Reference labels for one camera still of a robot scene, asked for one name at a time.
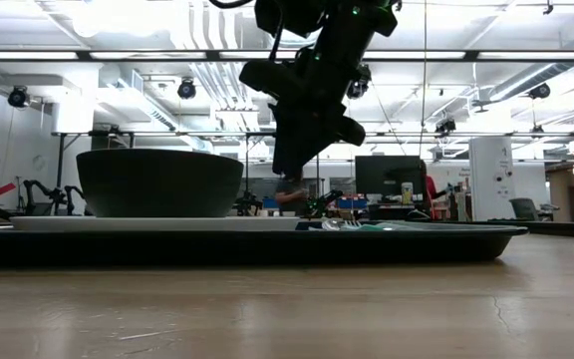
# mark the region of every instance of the security camera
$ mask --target security camera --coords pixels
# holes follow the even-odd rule
[[[193,99],[196,96],[196,87],[194,86],[194,79],[183,78],[180,86],[178,87],[178,96],[184,100]]]
[[[28,88],[25,86],[15,86],[8,95],[8,105],[16,109],[25,109],[30,105],[30,96]]]
[[[550,96],[550,87],[546,84],[541,84],[538,87],[528,92],[528,97],[535,99],[546,99]]]
[[[358,67],[358,74],[360,76],[347,89],[347,97],[352,100],[360,99],[369,90],[369,82],[371,81],[369,65],[361,64]]]

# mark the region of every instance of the cable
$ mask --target cable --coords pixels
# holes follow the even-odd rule
[[[285,20],[283,16],[283,10],[280,8],[280,3],[276,1],[278,8],[280,9],[280,20],[278,21],[278,28],[276,29],[276,35],[274,36],[274,46],[271,48],[271,53],[269,53],[269,61],[276,61],[276,54],[278,53],[278,47],[280,46],[280,38],[283,35],[283,29],[285,28]]]
[[[423,135],[425,134],[425,106],[427,104],[427,49],[428,49],[428,32],[429,32],[429,17],[428,17],[429,3],[425,0],[425,65],[424,65],[424,79],[423,79],[423,114],[420,121],[420,148],[418,149],[418,156],[423,155]]]
[[[387,120],[387,123],[389,124],[389,128],[391,129],[391,132],[394,133],[394,137],[396,138],[396,142],[398,143],[398,146],[400,146],[400,149],[403,151],[403,154],[406,156],[407,152],[405,151],[405,147],[403,147],[403,144],[400,142],[400,139],[398,139],[398,135],[396,134],[396,130],[394,130],[394,126],[391,124],[391,121],[389,120],[389,116],[387,116],[387,112],[385,111],[385,106],[383,106],[383,102],[380,100],[380,96],[378,95],[378,89],[376,88],[376,84],[374,84],[374,82],[371,82],[371,86],[374,88],[374,91],[376,92],[376,99],[378,99],[378,104],[380,104],[380,109],[383,111],[383,115],[385,115],[385,120]]]
[[[247,5],[252,1],[253,0],[236,0],[236,1],[224,3],[224,2],[221,2],[219,0],[209,0],[209,3],[214,5],[215,7],[219,8],[219,9],[227,10],[227,9],[235,9],[237,7]]]
[[[15,109],[11,108],[11,115],[10,115],[10,127],[8,128],[8,141],[6,142],[6,153],[4,154],[4,163],[2,168],[6,169],[6,166],[8,165],[8,151],[10,150],[10,138],[12,137],[12,124],[13,121],[15,119]]]

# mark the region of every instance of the table surface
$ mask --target table surface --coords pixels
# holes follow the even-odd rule
[[[0,271],[0,358],[574,358],[574,238],[493,263]]]

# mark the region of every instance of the ceiling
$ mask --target ceiling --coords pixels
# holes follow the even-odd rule
[[[272,44],[268,35],[256,28],[251,5],[221,12],[202,0],[122,0],[122,6],[117,4],[112,0],[0,0],[0,49],[171,50],[189,48],[190,44],[197,49],[222,46],[252,50],[269,49]],[[555,0],[555,9],[549,15],[543,14],[545,4],[544,0],[429,0],[427,4],[424,0],[405,0],[402,11],[396,13],[399,26],[394,35],[390,38],[376,35],[370,49],[574,50],[574,0]],[[345,100],[346,115],[363,124],[368,132],[419,132],[422,119],[432,132],[434,123],[444,118],[454,118],[458,130],[467,132],[528,132],[533,122],[543,124],[547,132],[574,131],[574,67],[546,81],[551,88],[548,99],[531,101],[518,95],[485,107],[487,113],[479,113],[479,107],[471,101],[483,99],[485,90],[506,84],[519,74],[528,75],[541,65],[401,62],[369,65],[373,73],[370,90],[362,99]],[[230,80],[235,80],[237,76],[230,75],[237,75],[240,65],[169,62],[117,66],[123,78],[129,78],[132,71],[140,74],[144,80],[143,92],[184,129],[272,128],[267,110],[271,99],[242,89],[237,81]],[[78,85],[78,79],[100,67],[100,64],[0,63],[0,75],[60,75]],[[218,89],[201,84],[200,73],[203,79],[209,76],[212,85],[221,85],[226,96],[210,96],[209,90],[217,93]],[[197,86],[197,94],[191,100],[181,100],[176,94],[183,77],[194,78]],[[237,101],[242,91],[248,93],[249,101]],[[126,129],[140,129],[140,124],[148,121],[135,110],[135,104],[117,97],[112,102],[103,89],[99,90],[99,100],[97,121],[116,122]],[[216,111],[228,103],[253,112],[241,116]],[[413,146],[419,139],[403,139],[409,141],[403,146],[388,140],[390,143],[386,145],[382,139],[372,139],[372,143],[382,143],[380,147],[368,145],[361,151],[395,152],[395,148]],[[437,140],[425,141],[440,145]],[[541,152],[563,147],[568,141],[555,139],[531,147]],[[140,144],[156,146],[157,142],[147,139]],[[264,144],[269,144],[271,150],[271,141]],[[451,149],[464,147],[462,141],[450,145]]]

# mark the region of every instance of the robotic arm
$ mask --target robotic arm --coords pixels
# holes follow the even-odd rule
[[[49,190],[44,185],[42,185],[38,180],[35,179],[24,180],[24,187],[26,188],[26,197],[27,197],[26,214],[32,215],[33,211],[37,207],[37,205],[35,204],[35,197],[32,193],[33,186],[38,187],[41,193],[43,193],[47,198],[49,198],[54,205],[65,203],[64,201],[65,195],[61,192],[60,189],[55,188]]]
[[[213,5],[230,9],[251,0]],[[250,61],[240,81],[277,100],[270,109],[276,119],[273,171],[292,176],[338,141],[359,146],[365,130],[344,116],[342,101],[354,84],[371,80],[362,58],[375,33],[390,36],[398,22],[392,6],[399,0],[256,0],[256,22],[275,36],[269,60]],[[322,29],[313,48],[298,51],[296,59],[275,62],[283,29],[299,36]]]
[[[66,185],[64,187],[64,191],[66,192],[66,199],[67,199],[67,204],[66,204],[66,208],[68,209],[68,215],[72,215],[74,210],[75,210],[75,204],[72,201],[72,191],[75,191],[76,193],[79,194],[79,196],[81,197],[81,199],[86,199],[84,197],[84,193],[77,187],[74,185]]]
[[[321,218],[325,215],[327,206],[334,200],[343,196],[341,190],[332,189],[329,193],[324,194],[318,198],[311,198],[307,202],[307,213],[312,218]]]

